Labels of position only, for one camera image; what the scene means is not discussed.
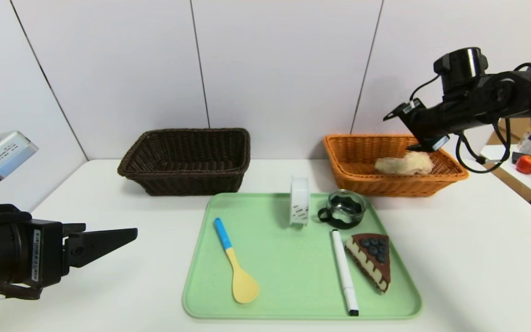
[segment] spoon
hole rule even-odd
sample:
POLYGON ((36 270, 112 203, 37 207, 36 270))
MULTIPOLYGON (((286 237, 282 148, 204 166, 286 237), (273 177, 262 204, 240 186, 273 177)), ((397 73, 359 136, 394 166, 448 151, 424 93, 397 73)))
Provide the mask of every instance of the spoon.
POLYGON ((235 251, 232 248, 223 221, 220 218, 214 219, 214 226, 229 259, 230 266, 232 266, 232 296, 239 303, 249 303, 255 300, 260 293, 260 286, 249 273, 241 268, 236 260, 235 251))

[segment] apple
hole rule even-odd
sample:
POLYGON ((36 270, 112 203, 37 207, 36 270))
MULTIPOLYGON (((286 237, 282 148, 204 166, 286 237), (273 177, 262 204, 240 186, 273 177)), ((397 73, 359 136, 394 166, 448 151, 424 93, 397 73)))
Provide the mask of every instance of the apple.
POLYGON ((523 155, 516 162, 516 170, 523 174, 531 174, 531 155, 523 155))

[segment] chocolate cake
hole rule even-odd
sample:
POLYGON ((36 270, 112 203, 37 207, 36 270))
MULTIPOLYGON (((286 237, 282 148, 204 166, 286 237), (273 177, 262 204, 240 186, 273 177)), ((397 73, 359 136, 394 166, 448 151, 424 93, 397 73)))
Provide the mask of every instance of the chocolate cake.
POLYGON ((378 290, 386 292, 390 284, 388 236, 372 233, 356 234, 348 240, 345 248, 378 290))

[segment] panel seam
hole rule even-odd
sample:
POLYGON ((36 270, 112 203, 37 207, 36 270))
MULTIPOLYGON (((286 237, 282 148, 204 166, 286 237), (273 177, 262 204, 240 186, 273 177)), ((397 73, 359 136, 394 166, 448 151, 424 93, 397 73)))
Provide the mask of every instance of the panel seam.
POLYGON ((196 19, 194 17, 194 5, 190 0, 190 10, 192 12, 192 25, 194 26, 194 38, 196 39, 196 52, 198 53, 198 66, 200 66, 200 80, 202 80, 202 93, 204 93, 204 107, 206 107, 206 120, 210 128, 210 116, 208 115, 208 101, 206 99, 206 87, 204 86, 204 73, 202 72, 202 60, 200 60, 200 45, 198 44, 198 32, 196 32, 196 19))
POLYGON ((376 27, 374 28, 374 36, 372 37, 372 43, 370 44, 370 53, 368 53, 368 60, 366 62, 366 69, 364 70, 364 77, 362 78, 362 86, 360 87, 360 94, 358 95, 358 101, 356 102, 356 110, 354 111, 354 119, 352 120, 352 128, 350 128, 350 135, 354 131, 354 124, 356 124, 356 115, 358 115, 358 108, 360 107, 360 100, 362 99, 362 91, 364 90, 364 82, 366 82, 366 75, 368 73, 368 68, 370 67, 370 59, 372 58, 372 51, 374 49, 374 42, 376 41, 376 36, 378 33, 378 25, 380 25, 380 19, 382 14, 382 8, 384 7, 384 0, 380 4, 380 10, 378 11, 378 19, 376 27))
POLYGON ((38 60, 38 56, 36 56, 36 52, 34 51, 34 47, 32 47, 32 43, 30 42, 30 39, 28 38, 28 34, 26 34, 26 30, 24 29, 24 25, 22 24, 21 19, 19 19, 19 15, 17 10, 15 9, 15 6, 13 5, 13 0, 9 0, 9 4, 11 4, 11 8, 13 9, 13 13, 15 13, 15 17, 18 20, 19 27, 22 29, 22 32, 24 36, 26 37, 26 41, 28 42, 28 46, 30 46, 30 50, 32 50, 32 55, 36 59, 36 63, 38 64, 38 67, 40 67, 40 72, 42 73, 42 76, 44 76, 44 80, 48 84, 48 88, 50 89, 50 92, 53 94, 54 100, 57 102, 57 106, 59 106, 59 110, 61 110, 61 114, 63 114, 63 117, 65 118, 65 122, 67 122, 67 126, 69 126, 69 129, 71 130, 71 133, 73 134, 73 137, 75 138, 75 141, 79 145, 79 148, 81 149, 83 156, 86 158, 87 161, 89 161, 89 157, 87 157, 87 154, 85 153, 85 150, 83 149, 83 146, 81 145, 79 139, 77 138, 77 135, 75 134, 75 130, 73 130, 73 127, 71 126, 71 123, 69 122, 69 119, 67 119, 67 115, 65 114, 65 111, 63 111, 63 107, 61 106, 61 103, 59 103, 59 99, 57 98, 57 95, 55 94, 53 87, 50 84, 50 81, 48 80, 48 77, 46 76, 46 73, 44 73, 44 69, 42 68, 42 65, 40 64, 40 60, 38 60))

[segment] marker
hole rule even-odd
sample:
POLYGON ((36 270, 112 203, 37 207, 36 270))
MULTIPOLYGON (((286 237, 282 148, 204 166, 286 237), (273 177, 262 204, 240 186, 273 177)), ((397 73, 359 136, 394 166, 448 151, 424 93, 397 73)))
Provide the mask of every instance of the marker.
POLYGON ((360 312, 358 311, 356 290, 354 290, 354 282, 352 281, 352 275, 349 273, 348 260, 345 257, 345 250, 343 248, 343 242, 341 241, 341 237, 339 237, 339 231, 337 229, 332 230, 331 237, 333 238, 333 247, 335 248, 335 259, 337 261, 337 269, 339 269, 339 277, 341 277, 343 294, 345 296, 345 302, 348 304, 349 315, 357 316, 360 314, 360 312))

